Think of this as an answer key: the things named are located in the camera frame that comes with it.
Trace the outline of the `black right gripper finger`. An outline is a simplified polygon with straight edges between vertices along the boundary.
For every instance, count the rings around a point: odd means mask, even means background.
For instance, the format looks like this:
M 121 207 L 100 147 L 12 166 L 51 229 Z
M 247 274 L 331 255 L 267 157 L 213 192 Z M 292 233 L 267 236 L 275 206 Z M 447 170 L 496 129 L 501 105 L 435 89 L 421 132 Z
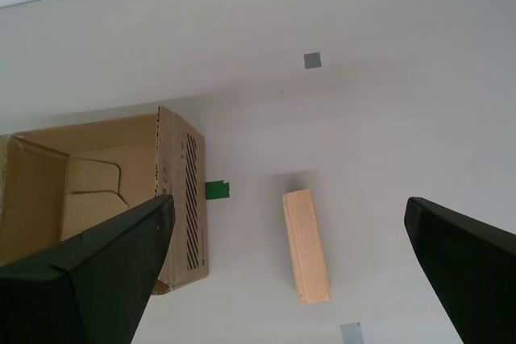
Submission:
M 464 343 L 515 341 L 515 236 L 421 197 L 404 226 L 418 263 Z
M 1 269 L 3 343 L 130 343 L 173 235 L 159 195 Z

